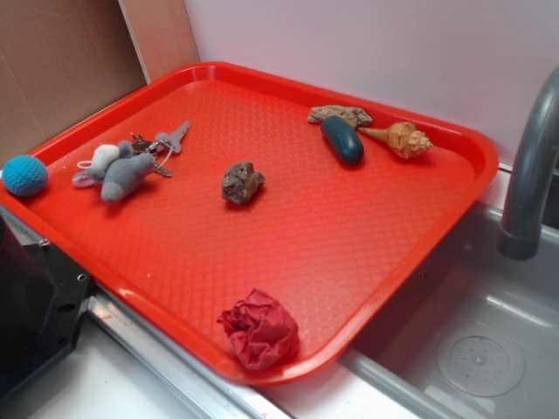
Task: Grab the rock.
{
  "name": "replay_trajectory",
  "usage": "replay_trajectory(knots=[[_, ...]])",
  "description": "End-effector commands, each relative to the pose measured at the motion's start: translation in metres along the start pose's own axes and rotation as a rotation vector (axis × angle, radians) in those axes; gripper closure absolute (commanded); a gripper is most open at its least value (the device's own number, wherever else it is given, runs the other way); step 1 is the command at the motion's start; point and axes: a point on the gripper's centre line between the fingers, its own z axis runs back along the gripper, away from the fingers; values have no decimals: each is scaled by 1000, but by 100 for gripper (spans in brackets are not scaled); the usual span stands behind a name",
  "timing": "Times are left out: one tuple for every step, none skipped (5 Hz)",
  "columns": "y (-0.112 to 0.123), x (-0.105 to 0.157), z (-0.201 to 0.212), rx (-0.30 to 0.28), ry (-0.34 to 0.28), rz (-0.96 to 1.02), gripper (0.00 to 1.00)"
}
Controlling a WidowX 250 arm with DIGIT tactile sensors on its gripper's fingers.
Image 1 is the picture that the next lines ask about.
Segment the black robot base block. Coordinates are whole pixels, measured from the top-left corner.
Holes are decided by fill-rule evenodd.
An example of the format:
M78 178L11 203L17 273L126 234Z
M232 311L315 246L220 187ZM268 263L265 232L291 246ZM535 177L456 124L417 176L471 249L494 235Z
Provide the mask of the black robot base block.
M55 244L21 244L1 222L1 403L76 347L93 281Z

